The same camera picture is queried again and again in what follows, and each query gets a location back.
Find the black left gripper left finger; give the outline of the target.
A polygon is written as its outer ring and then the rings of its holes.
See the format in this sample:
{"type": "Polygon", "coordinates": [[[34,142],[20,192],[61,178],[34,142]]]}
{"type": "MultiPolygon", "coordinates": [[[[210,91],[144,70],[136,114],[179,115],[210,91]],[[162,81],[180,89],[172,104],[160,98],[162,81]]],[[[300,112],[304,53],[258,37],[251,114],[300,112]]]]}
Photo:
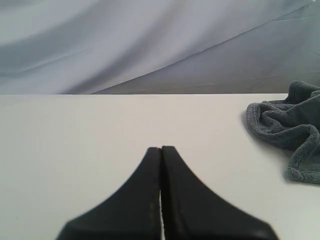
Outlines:
{"type": "Polygon", "coordinates": [[[147,149],[130,178],[108,199],[70,220],[59,240],[159,240],[161,150],[147,149]]]}

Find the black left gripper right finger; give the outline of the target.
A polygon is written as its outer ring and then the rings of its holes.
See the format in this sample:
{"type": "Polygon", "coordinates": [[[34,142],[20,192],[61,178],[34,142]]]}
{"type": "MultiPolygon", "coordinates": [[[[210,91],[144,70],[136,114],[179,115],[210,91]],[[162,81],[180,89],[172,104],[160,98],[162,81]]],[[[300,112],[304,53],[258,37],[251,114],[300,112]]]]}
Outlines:
{"type": "Polygon", "coordinates": [[[161,148],[161,210],[167,240],[276,240],[272,227],[210,190],[173,146],[161,148]]]}

